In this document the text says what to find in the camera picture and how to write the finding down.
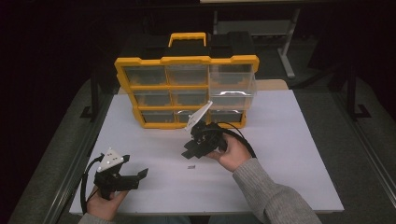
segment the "table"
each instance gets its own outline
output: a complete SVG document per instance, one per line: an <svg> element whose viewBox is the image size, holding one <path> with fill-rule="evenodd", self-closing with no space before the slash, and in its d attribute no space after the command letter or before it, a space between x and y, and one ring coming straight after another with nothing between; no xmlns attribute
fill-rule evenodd
<svg viewBox="0 0 396 224"><path fill-rule="evenodd" d="M126 94L115 95L92 157L109 147L131 155L121 175L149 168L139 189L128 194L119 213L129 215L214 215L248 213L232 174L209 158L181 156L191 136L183 129L142 129ZM296 189L316 212L343 211L303 114L290 90L258 91L241 132L275 182ZM90 171L91 191L96 163ZM79 189L69 210L80 214Z"/></svg>

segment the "gray sleeve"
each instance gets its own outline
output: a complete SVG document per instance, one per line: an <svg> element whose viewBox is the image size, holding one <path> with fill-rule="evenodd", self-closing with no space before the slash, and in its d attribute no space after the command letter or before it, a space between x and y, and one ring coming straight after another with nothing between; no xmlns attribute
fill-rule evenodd
<svg viewBox="0 0 396 224"><path fill-rule="evenodd" d="M81 218L78 224L115 224L115 222L106 221L104 219L86 213Z"/></svg>
<svg viewBox="0 0 396 224"><path fill-rule="evenodd" d="M253 214L263 222L320 223L315 212L294 189L276 184L257 159L250 159L233 173Z"/></svg>

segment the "person's left hand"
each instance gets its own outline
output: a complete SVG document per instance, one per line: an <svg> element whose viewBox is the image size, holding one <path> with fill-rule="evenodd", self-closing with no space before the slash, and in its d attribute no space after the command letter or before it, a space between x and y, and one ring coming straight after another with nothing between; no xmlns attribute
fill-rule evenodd
<svg viewBox="0 0 396 224"><path fill-rule="evenodd" d="M87 203L87 213L101 219L111 221L117 214L117 209L128 194L129 190L121 191L117 195L112 192L110 200L101 197L98 187L93 187L93 195Z"/></svg>

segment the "hand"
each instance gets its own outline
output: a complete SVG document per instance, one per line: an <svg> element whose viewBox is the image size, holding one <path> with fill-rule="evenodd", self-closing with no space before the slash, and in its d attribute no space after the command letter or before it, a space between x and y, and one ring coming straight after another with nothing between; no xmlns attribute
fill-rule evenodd
<svg viewBox="0 0 396 224"><path fill-rule="evenodd" d="M92 196L88 200L87 212L95 217L111 221L117 214L117 209L128 194L129 190L121 191L117 195L110 194L110 200L101 197L98 187L93 187Z"/></svg>
<svg viewBox="0 0 396 224"><path fill-rule="evenodd" d="M224 140L227 142L227 150L209 152L206 156L220 163L228 171L234 172L242 163L251 158L247 148L236 138L224 133Z"/></svg>

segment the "yellow handle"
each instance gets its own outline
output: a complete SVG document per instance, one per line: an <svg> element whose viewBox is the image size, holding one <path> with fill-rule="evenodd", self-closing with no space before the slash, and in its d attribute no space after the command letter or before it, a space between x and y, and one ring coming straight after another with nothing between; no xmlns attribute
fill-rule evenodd
<svg viewBox="0 0 396 224"><path fill-rule="evenodd" d="M192 39L203 39L204 46L206 46L206 34L205 33L174 33L171 34L168 47L172 47L174 40L192 40Z"/></svg>

